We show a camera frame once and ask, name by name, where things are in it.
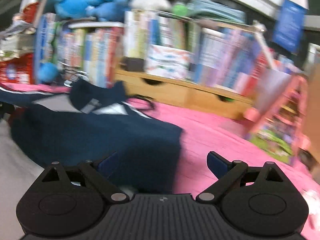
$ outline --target ribbed black surface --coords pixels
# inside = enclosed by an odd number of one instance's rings
[[[23,240],[40,239],[42,238],[35,236],[23,238]],[[222,219],[214,206],[199,204],[190,195],[136,195],[130,203],[112,206],[95,228],[66,239],[253,240],[259,238],[237,232]],[[283,239],[304,238],[295,235]]]

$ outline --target white plush toy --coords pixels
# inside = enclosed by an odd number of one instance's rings
[[[133,9],[170,12],[171,3],[168,0],[131,0],[129,6]]]

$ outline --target wooden bookshelf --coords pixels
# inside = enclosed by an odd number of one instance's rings
[[[128,94],[152,97],[154,101],[239,119],[252,106],[250,98],[222,88],[200,86],[191,82],[168,79],[143,72],[129,72],[116,67],[115,80],[124,81]],[[222,97],[233,101],[223,101]]]

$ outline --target blue ball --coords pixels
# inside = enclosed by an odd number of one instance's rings
[[[42,83],[51,83],[59,75],[55,64],[44,63],[38,71],[38,78]]]

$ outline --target pink blanket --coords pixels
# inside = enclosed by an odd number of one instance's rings
[[[229,161],[242,160],[249,166],[263,166],[266,161],[274,161],[296,188],[316,190],[320,185],[311,179],[305,166],[296,162],[294,167],[274,160],[250,142],[225,131],[219,126],[226,118],[175,106],[156,103],[156,110],[147,114],[165,122],[170,122],[184,129],[182,136],[183,152],[180,159],[175,193],[191,193],[194,197],[206,189],[217,178],[206,164],[210,151],[215,151]],[[320,239],[320,232],[311,228],[309,220],[303,228],[302,235],[308,240]]]

